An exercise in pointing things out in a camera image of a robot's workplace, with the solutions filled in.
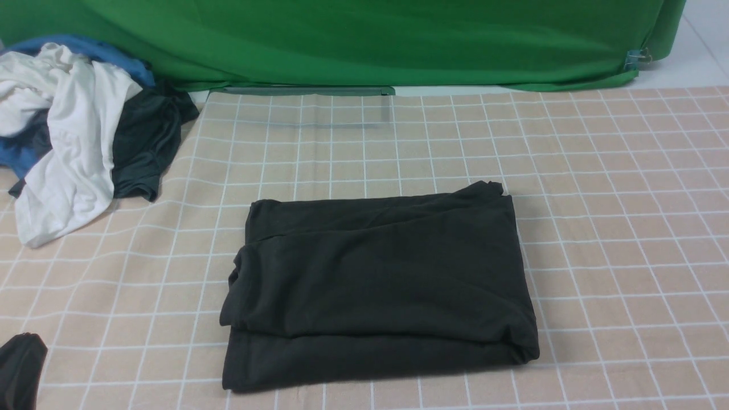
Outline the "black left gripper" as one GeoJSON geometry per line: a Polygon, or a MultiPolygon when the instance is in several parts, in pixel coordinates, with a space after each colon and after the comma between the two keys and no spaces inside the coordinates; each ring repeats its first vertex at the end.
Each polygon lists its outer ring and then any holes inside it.
{"type": "Polygon", "coordinates": [[[1,408],[35,409],[48,352],[36,333],[21,333],[1,348],[1,408]]]}

